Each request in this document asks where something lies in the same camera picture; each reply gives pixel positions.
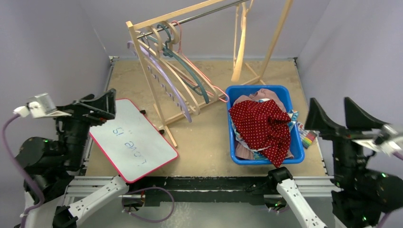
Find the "red-edged whiteboard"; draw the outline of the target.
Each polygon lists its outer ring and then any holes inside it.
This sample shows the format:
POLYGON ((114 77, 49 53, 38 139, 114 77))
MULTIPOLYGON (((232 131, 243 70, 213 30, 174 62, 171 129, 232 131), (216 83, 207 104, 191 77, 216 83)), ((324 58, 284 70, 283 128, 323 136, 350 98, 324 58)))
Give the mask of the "red-edged whiteboard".
POLYGON ((178 158, 179 154, 129 99, 115 102, 116 114, 90 136, 119 176, 134 183, 178 158))

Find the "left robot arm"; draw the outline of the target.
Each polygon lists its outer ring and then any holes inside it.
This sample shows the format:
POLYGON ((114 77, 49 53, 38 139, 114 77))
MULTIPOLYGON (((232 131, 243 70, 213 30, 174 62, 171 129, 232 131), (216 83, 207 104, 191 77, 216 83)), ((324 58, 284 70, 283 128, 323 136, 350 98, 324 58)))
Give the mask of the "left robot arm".
POLYGON ((25 209, 22 228, 76 228, 79 216, 69 206, 60 206, 74 172, 83 168, 89 130, 116 115, 116 90, 101 96, 89 94, 68 105, 57 106, 47 93, 31 97, 15 110, 20 116, 55 120, 57 139, 28 138, 15 156, 24 177, 25 209))

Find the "cream hanger of dress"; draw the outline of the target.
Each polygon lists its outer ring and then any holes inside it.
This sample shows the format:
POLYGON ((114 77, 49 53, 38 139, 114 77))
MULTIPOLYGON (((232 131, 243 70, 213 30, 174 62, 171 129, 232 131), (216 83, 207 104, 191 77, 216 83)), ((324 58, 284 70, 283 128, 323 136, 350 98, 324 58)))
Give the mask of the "cream hanger of dress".
POLYGON ((247 17, 253 3, 254 0, 251 0, 248 6, 246 2, 236 5, 233 43, 233 73, 231 76, 232 82, 238 82, 240 79, 246 46, 247 17))

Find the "pink pleated skirt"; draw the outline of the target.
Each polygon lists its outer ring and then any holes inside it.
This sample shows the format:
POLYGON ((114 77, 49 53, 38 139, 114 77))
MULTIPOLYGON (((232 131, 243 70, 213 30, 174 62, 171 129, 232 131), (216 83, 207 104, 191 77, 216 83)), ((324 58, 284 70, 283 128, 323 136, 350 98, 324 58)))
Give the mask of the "pink pleated skirt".
MULTIPOLYGON (((283 103, 280 101, 280 99, 278 98, 278 96, 276 95, 275 92, 270 91, 268 89, 260 89, 257 92, 250 94, 250 95, 242 95, 240 96, 238 99, 236 99, 236 101, 234 102, 234 104, 238 103, 238 102, 242 102, 242 101, 246 101, 246 100, 251 100, 251 101, 257 101, 259 99, 263 99, 263 98, 269 98, 272 99, 276 102, 276 104, 280 107, 280 109, 286 113, 288 113, 285 109, 285 106, 283 105, 283 103)), ((287 152, 286 158, 291 157, 291 153, 290 151, 287 152)))

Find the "marker pen pack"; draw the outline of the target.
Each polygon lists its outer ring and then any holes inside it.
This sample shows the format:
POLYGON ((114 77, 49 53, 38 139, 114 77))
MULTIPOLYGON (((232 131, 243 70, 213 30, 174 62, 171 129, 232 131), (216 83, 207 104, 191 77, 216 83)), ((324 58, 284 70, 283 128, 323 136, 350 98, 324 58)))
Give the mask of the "marker pen pack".
POLYGON ((299 121, 296 122, 296 127, 298 129, 303 147, 305 149, 308 149, 317 138, 318 136, 317 132, 312 130, 306 130, 305 126, 299 121))

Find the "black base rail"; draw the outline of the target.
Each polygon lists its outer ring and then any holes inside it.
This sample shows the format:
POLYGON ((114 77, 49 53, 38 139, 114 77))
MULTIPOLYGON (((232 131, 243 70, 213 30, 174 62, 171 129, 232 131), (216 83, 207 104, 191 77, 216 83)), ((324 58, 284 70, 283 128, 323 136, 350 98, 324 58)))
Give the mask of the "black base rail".
POLYGON ((162 202, 248 203, 263 205, 269 196, 281 198, 277 186, 294 177, 285 167, 266 176, 247 177, 145 177, 129 184, 128 196, 144 200, 146 206, 162 202))

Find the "red polka dot dress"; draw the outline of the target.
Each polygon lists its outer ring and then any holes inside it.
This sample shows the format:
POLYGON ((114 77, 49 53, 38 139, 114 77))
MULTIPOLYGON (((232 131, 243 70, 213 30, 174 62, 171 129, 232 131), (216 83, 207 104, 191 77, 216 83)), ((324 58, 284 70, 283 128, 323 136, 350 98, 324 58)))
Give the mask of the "red polka dot dress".
POLYGON ((238 102, 229 109, 229 115, 249 148, 261 150, 260 153, 279 168, 291 144, 289 115, 274 100, 238 102))

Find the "wooden clothes rack frame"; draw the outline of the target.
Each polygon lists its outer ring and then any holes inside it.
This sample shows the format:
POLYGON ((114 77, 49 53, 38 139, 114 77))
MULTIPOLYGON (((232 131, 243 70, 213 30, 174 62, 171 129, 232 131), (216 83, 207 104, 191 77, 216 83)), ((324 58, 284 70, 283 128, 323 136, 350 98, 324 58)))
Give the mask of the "wooden clothes rack frame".
POLYGON ((177 147, 177 143, 170 131, 170 124, 183 118, 190 121, 192 115, 198 115, 202 108, 219 100, 229 100, 228 95, 215 86, 182 51, 174 50, 174 46, 182 44, 182 37, 177 31, 177 27, 229 7, 236 7, 232 82, 239 82, 242 68, 246 65, 244 52, 247 17, 253 1, 238 0, 180 21, 174 20, 175 17, 213 4, 215 1, 207 0, 137 24, 126 22, 131 36, 127 46, 134 49, 134 53, 141 63, 154 99, 154 108, 162 122, 163 132, 168 135, 173 147, 177 147), (178 114, 169 118, 164 117, 157 93, 150 82, 151 79, 158 82, 180 109, 178 114))

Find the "cream wooden hanger front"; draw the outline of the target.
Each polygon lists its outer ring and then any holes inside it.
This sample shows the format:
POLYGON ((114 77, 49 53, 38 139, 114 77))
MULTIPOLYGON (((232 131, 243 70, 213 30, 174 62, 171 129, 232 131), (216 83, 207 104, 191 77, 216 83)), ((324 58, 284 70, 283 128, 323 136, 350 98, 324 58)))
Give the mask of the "cream wooden hanger front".
MULTIPOLYGON (((150 42, 147 42, 147 40, 146 40, 146 36, 149 36, 152 34, 149 31, 149 26, 146 27, 146 31, 144 31, 144 30, 135 31, 136 34, 138 35, 138 37, 136 38, 136 40, 132 41, 132 46, 134 48, 133 53, 135 55, 137 55, 139 60, 141 60, 145 75, 153 78, 152 75, 147 70, 147 65, 150 64, 150 62, 147 60, 147 58, 144 56, 144 54, 142 53, 142 51, 140 49, 140 47, 144 47, 146 50, 149 50, 149 51, 151 50, 148 47, 150 42)), ((199 115, 200 111, 201 111, 201 107, 195 97, 196 94, 192 90, 190 90, 186 85, 184 85, 179 80, 178 75, 176 73, 173 73, 172 71, 170 71, 168 69, 168 66, 166 66, 164 62, 158 61, 158 63, 161 65, 161 67, 163 68, 165 73, 168 75, 170 80, 173 82, 175 87, 179 90, 179 93, 180 93, 181 97, 184 98, 184 101, 187 105, 187 108, 188 108, 190 114, 199 115)))

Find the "blue floral garment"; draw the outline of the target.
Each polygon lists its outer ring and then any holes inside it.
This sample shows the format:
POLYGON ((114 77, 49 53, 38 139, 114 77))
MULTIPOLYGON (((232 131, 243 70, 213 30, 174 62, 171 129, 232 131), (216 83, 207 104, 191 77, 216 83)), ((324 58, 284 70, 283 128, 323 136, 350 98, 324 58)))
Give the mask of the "blue floral garment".
MULTIPOLYGON (((291 121, 288 123, 289 131, 291 131, 297 122, 297 118, 299 115, 298 111, 291 110, 288 112, 291 121)), ((235 148, 235 156, 239 159, 243 160, 268 160, 263 154, 260 153, 261 150, 252 150, 242 139, 239 132, 237 132, 236 127, 232 120, 230 119, 231 126, 233 128, 235 134, 235 140, 237 141, 237 145, 235 148)))

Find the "metal rack rod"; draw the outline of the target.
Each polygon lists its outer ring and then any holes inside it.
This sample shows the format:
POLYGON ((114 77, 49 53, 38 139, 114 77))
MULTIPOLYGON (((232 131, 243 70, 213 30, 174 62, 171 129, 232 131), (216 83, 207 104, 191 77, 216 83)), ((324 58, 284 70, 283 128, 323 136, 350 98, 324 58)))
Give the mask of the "metal rack rod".
MULTIPOLYGON (((219 3, 219 2, 222 2, 222 0, 206 0, 206 1, 203 1, 203 2, 200 2, 200 3, 197 3, 197 4, 185 7, 183 9, 178 9, 176 11, 173 11, 173 12, 170 12, 170 13, 167 13, 167 14, 152 18, 152 19, 148 19, 148 20, 143 21, 143 22, 139 22, 137 24, 133 24, 131 21, 127 21, 125 24, 127 26, 128 31, 132 31, 132 30, 135 31, 135 30, 138 30, 138 29, 146 28, 147 26, 157 24, 157 23, 162 22, 162 21, 166 21, 166 20, 169 20, 169 19, 174 19, 175 17, 182 16, 184 14, 194 12, 194 11, 203 9, 205 7, 211 6, 211 5, 215 5, 215 4, 219 3)), ((233 6, 240 5, 240 4, 244 3, 244 2, 247 2, 247 1, 246 0, 235 0, 235 1, 232 1, 230 3, 226 3, 226 4, 222 5, 222 6, 216 7, 214 9, 199 13, 197 15, 193 15, 191 17, 182 19, 182 20, 180 20, 178 22, 174 22, 173 26, 174 27, 179 26, 181 24, 200 19, 202 17, 211 15, 211 14, 216 13, 218 11, 221 11, 221 10, 233 7, 233 6)))

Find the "teal hanger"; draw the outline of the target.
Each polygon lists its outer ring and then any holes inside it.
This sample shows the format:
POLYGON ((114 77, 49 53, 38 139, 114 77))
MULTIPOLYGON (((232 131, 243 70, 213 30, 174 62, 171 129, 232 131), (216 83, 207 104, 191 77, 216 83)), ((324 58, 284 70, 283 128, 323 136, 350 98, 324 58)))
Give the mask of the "teal hanger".
POLYGON ((181 45, 181 33, 175 26, 168 22, 162 21, 154 26, 149 27, 152 33, 146 36, 148 47, 160 62, 164 62, 168 69, 176 73, 179 80, 192 90, 196 95, 201 96, 206 104, 216 100, 217 94, 207 80, 207 77, 199 70, 184 54, 181 53, 181 47, 174 49, 175 45, 181 45))

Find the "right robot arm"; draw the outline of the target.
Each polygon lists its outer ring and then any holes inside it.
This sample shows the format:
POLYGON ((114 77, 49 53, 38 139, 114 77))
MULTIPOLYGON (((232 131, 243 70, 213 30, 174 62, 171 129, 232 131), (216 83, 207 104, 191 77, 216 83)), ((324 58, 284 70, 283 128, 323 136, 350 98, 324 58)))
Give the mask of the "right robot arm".
POLYGON ((310 99, 305 122, 307 130, 332 142, 334 175, 332 207, 341 228, 380 228, 388 216, 403 207, 403 180, 398 176, 369 169, 371 155, 384 153, 402 158, 403 129, 381 121, 344 98, 345 125, 326 114, 315 98, 310 99))

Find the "cream wooden hanger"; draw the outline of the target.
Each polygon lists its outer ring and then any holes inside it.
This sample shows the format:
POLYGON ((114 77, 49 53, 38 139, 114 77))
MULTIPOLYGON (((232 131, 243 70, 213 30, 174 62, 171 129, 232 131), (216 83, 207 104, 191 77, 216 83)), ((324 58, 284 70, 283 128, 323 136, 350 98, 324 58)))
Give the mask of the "cream wooden hanger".
POLYGON ((168 21, 160 22, 157 27, 163 29, 167 34, 167 40, 164 42, 162 53, 166 57, 174 58, 187 72, 183 73, 178 68, 174 70, 180 74, 181 80, 197 95, 203 97, 205 103, 217 101, 219 95, 214 86, 207 80, 207 77, 199 70, 184 54, 174 51, 173 46, 180 44, 181 36, 168 21))
MULTIPOLYGON (((132 41, 132 46, 134 48, 133 53, 135 55, 137 55, 139 60, 141 60, 145 75, 153 78, 152 75, 147 70, 147 65, 150 64, 150 62, 147 60, 147 58, 144 56, 144 54, 142 53, 142 51, 140 49, 140 47, 144 47, 146 50, 149 50, 149 51, 151 50, 148 47, 150 42, 147 42, 147 40, 146 40, 146 36, 149 36, 152 34, 149 31, 149 26, 146 27, 146 31, 144 31, 144 30, 135 31, 136 34, 138 35, 138 37, 136 38, 136 40, 132 41)), ((158 61, 158 63, 161 65, 161 67, 163 68, 165 73, 168 75, 170 80, 173 82, 175 87, 179 90, 179 93, 180 93, 181 97, 184 98, 184 101, 187 105, 187 108, 188 108, 190 114, 199 115, 200 111, 201 111, 201 107, 195 97, 196 94, 192 90, 190 90, 186 85, 184 85, 179 80, 178 75, 176 73, 173 73, 172 71, 170 71, 168 69, 168 66, 166 66, 164 62, 158 61)))

